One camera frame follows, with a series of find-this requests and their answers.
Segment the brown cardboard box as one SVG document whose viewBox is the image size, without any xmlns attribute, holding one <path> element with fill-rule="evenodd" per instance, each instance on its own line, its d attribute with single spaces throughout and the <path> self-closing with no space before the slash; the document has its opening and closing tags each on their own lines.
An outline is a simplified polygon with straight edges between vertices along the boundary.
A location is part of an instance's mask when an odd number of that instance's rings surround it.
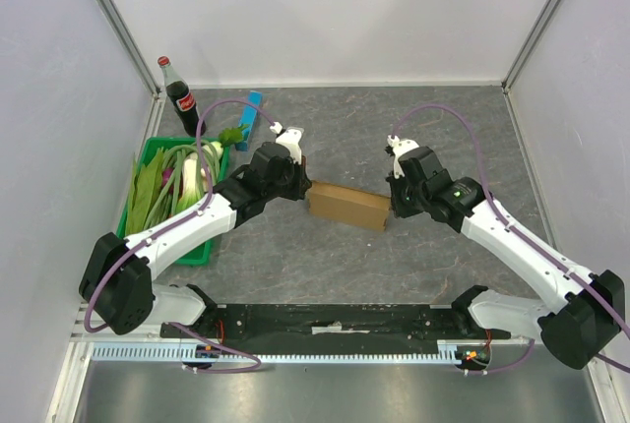
<svg viewBox="0 0 630 423">
<path fill-rule="evenodd" d="M 377 232 L 386 229 L 391 207 L 387 196 L 326 182 L 313 182 L 307 201 L 314 216 Z"/>
</svg>

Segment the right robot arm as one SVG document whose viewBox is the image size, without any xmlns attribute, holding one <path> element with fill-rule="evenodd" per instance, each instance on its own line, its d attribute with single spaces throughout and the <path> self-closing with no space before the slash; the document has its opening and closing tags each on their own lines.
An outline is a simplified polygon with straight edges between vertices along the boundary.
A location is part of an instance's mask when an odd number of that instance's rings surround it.
<svg viewBox="0 0 630 423">
<path fill-rule="evenodd" d="M 554 250 L 476 180 L 452 179 L 432 149 L 395 139 L 386 152 L 393 159 L 386 180 L 395 216 L 428 213 L 489 251 L 536 294 L 527 299 L 470 288 L 450 316 L 457 335 L 493 329 L 541 340 L 562 364 L 581 370 L 621 333 L 625 286 L 617 274 L 594 273 Z"/>
</svg>

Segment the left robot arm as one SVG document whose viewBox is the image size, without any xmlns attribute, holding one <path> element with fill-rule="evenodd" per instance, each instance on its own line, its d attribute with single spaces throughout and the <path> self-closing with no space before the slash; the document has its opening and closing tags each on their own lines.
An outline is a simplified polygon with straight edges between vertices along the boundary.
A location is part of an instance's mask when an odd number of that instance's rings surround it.
<svg viewBox="0 0 630 423">
<path fill-rule="evenodd" d="M 310 186 L 299 143 L 279 137 L 187 210 L 125 239 L 101 236 L 79 287 L 88 302 L 86 331 L 122 335 L 174 322 L 195 337 L 208 336 L 217 322 L 208 297 L 196 286 L 156 285 L 155 279 L 192 249 L 262 213 L 270 201 L 304 199 Z"/>
</svg>

